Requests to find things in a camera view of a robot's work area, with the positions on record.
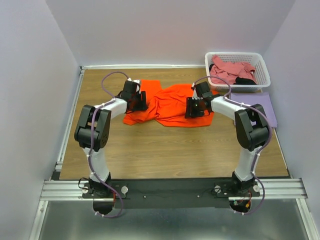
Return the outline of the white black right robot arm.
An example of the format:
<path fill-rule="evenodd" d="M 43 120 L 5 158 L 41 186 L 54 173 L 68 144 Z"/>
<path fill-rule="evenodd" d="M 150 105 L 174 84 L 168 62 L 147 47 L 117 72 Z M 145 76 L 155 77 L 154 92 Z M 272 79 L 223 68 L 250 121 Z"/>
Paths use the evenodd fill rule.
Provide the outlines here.
<path fill-rule="evenodd" d="M 256 166 L 261 151 L 269 144 L 272 130 L 262 105 L 248 105 L 213 94 L 207 82 L 193 83 L 192 97 L 186 98 L 186 119 L 195 119 L 208 113 L 220 113 L 235 123 L 236 138 L 241 146 L 238 165 L 231 180 L 214 187 L 217 193 L 241 196 L 255 185 Z"/>

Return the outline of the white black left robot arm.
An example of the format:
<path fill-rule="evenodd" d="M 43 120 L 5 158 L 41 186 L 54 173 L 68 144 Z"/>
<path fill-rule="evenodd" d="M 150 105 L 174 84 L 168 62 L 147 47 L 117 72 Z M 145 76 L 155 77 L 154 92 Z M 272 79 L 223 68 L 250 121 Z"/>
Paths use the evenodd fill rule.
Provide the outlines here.
<path fill-rule="evenodd" d="M 128 78 L 122 91 L 111 100 L 98 105 L 84 105 L 74 132 L 74 139 L 83 149 L 88 166 L 88 186 L 83 188 L 90 195 L 101 198 L 113 193 L 111 173 L 106 162 L 111 120 L 119 115 L 147 110 L 146 92 L 141 81 Z"/>

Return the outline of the orange t-shirt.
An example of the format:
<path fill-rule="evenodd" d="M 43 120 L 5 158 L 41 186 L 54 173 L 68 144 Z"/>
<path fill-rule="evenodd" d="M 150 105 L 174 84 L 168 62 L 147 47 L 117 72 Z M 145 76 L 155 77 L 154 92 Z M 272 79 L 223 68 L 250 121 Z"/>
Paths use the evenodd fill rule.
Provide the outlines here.
<path fill-rule="evenodd" d="M 190 83 L 174 84 L 162 88 L 159 80 L 141 80 L 141 90 L 146 92 L 147 110 L 126 114 L 126 125 L 142 124 L 155 120 L 165 127 L 196 128 L 210 126 L 214 113 L 205 112 L 197 118 L 185 118 L 187 98 L 193 95 Z"/>

